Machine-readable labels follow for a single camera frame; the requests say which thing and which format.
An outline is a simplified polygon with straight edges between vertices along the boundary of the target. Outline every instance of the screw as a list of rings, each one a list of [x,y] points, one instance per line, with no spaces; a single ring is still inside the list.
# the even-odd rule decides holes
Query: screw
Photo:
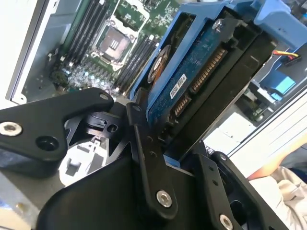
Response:
[[[141,108],[140,108],[139,106],[137,106],[137,105],[133,105],[132,107],[133,107],[136,111],[138,111],[138,112],[141,111]]]
[[[157,157],[157,154],[156,154],[154,151],[150,151],[149,154],[150,154],[152,157],[154,157],[154,158]]]
[[[227,230],[232,230],[234,228],[230,219],[224,214],[220,215],[220,222]]]
[[[4,136],[15,137],[21,134],[22,130],[23,128],[15,122],[6,121],[0,123],[0,134]]]
[[[222,19],[218,19],[214,22],[213,26],[212,26],[212,29],[213,30],[216,30],[217,32],[220,32],[220,28],[222,26]]]
[[[100,97],[101,97],[102,99],[105,99],[105,100],[108,99],[108,97],[107,97],[106,95],[104,95],[103,93],[100,94]]]
[[[220,154],[220,157],[221,157],[221,159],[224,160],[224,161],[227,160],[226,156],[224,156],[223,154]]]
[[[157,200],[163,207],[171,207],[172,206],[172,198],[171,196],[164,190],[160,190],[157,192]]]

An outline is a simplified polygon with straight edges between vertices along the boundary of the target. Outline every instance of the hard drive label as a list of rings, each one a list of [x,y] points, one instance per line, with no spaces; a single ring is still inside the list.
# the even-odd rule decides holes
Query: hard drive label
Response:
[[[179,89],[181,88],[181,86],[186,80],[187,80],[187,76],[185,74],[182,74],[182,76],[177,81],[177,84],[173,87],[171,93],[169,94],[171,96],[171,99],[174,98],[174,96],[176,95],[176,93],[179,91]]]

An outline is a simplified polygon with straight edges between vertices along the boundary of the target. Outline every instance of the yellow wire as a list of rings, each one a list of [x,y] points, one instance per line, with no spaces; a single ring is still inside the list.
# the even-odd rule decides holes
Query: yellow wire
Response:
[[[298,54],[296,53],[290,53],[290,52],[279,51],[279,50],[276,50],[276,52],[278,52],[278,54],[291,55],[291,56],[298,57]]]

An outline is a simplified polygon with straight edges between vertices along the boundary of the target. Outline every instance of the cable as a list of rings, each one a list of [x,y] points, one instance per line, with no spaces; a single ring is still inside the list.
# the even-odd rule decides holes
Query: cable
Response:
[[[280,51],[280,50],[274,50],[273,54],[275,54],[275,55],[287,55],[287,56],[292,56],[292,57],[296,57],[296,58],[299,57],[299,54]]]

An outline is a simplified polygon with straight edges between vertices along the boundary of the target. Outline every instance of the motherboard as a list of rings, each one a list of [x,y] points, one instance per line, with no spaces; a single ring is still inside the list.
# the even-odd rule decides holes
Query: motherboard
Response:
[[[179,9],[175,0],[83,0],[50,78],[61,92],[126,94]]]

